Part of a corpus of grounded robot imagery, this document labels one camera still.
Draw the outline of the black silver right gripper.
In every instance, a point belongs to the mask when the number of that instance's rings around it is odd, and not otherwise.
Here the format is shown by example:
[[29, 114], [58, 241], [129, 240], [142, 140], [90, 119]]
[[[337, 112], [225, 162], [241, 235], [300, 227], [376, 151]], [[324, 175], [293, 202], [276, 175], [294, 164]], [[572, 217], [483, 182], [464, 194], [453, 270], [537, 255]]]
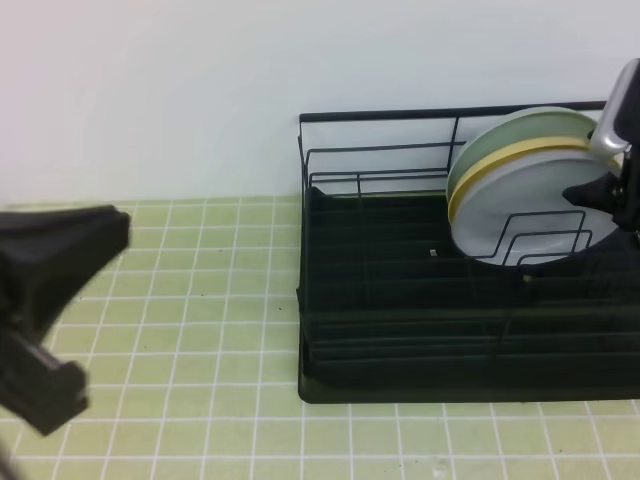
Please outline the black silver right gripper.
[[639, 59], [622, 69], [591, 136], [592, 150], [613, 159], [623, 156], [619, 174], [567, 187], [562, 196], [573, 206], [612, 215], [625, 231], [639, 230]]

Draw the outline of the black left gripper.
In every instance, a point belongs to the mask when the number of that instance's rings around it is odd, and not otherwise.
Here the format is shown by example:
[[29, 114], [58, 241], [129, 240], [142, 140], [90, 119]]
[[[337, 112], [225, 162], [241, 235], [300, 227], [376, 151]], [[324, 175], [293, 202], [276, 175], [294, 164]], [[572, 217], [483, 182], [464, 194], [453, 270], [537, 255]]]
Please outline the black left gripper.
[[48, 436], [89, 405], [87, 375], [40, 342], [89, 281], [129, 245], [111, 205], [1, 214], [1, 406]]

